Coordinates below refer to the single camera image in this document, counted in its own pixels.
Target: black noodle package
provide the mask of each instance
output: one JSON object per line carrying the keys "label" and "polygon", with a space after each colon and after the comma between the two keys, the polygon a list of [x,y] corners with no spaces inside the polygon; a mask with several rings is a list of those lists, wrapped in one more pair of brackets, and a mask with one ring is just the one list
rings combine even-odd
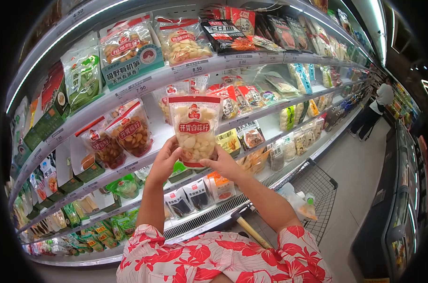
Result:
{"label": "black noodle package", "polygon": [[187,201],[183,188],[164,195],[164,201],[177,217],[186,216],[194,211],[194,208]]}
{"label": "black noodle package", "polygon": [[183,189],[189,198],[190,204],[197,210],[204,209],[205,207],[211,205],[212,198],[206,190],[203,179],[185,185]]}
{"label": "black noodle package", "polygon": [[205,20],[201,26],[218,54],[255,50],[255,45],[230,20]]}

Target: person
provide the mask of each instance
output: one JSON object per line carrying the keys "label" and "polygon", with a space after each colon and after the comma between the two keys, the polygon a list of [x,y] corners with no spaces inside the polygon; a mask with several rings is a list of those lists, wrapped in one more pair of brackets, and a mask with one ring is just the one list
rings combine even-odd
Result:
{"label": "person", "polygon": [[182,154],[176,144],[176,136],[167,140],[147,177],[136,230],[117,269],[118,283],[332,281],[313,236],[302,227],[290,203],[243,171],[219,145],[217,161],[200,163],[238,184],[278,233],[278,249],[264,249],[238,233],[217,231],[165,244],[162,184]]}
{"label": "person", "polygon": [[360,130],[360,133],[358,133],[358,139],[362,141],[366,133],[368,133],[371,127],[373,127],[382,114],[384,114],[385,105],[391,104],[395,96],[393,94],[392,84],[393,78],[388,76],[386,78],[386,82],[377,90],[377,98],[369,107],[365,108],[365,110],[351,125],[351,129],[349,130],[351,136],[355,138],[357,136],[358,129],[361,127],[362,129]]}

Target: black pants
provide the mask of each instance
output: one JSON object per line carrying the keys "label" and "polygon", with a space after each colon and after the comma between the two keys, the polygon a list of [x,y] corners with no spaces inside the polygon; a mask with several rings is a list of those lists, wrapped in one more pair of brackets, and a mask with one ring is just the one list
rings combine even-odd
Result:
{"label": "black pants", "polygon": [[364,109],[362,113],[357,117],[351,126],[351,133],[357,133],[358,129],[362,127],[358,136],[363,139],[365,134],[374,126],[374,124],[379,120],[381,115],[377,114],[369,106]]}

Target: red floral shirt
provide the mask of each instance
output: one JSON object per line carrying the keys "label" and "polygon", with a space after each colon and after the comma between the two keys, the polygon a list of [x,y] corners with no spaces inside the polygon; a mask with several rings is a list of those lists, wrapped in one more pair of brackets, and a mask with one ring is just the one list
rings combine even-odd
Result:
{"label": "red floral shirt", "polygon": [[283,229],[278,250],[237,233],[209,232],[166,245],[151,225],[137,227],[117,269],[118,283],[207,283],[223,272],[236,283],[332,282],[310,233]]}

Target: gray floor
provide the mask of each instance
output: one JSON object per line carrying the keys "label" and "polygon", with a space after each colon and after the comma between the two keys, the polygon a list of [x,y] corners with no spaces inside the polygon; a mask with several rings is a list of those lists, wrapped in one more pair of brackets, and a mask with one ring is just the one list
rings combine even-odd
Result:
{"label": "gray floor", "polygon": [[[333,275],[334,282],[363,282],[351,244],[363,223],[375,195],[384,162],[388,124],[381,119],[365,142],[344,134],[317,161],[338,182],[332,214],[319,245]],[[276,233],[257,213],[246,218],[251,226],[271,245],[277,246]],[[241,227],[232,227],[239,232]],[[115,282],[117,265],[93,268],[58,268],[33,263],[46,282],[86,283]]]}

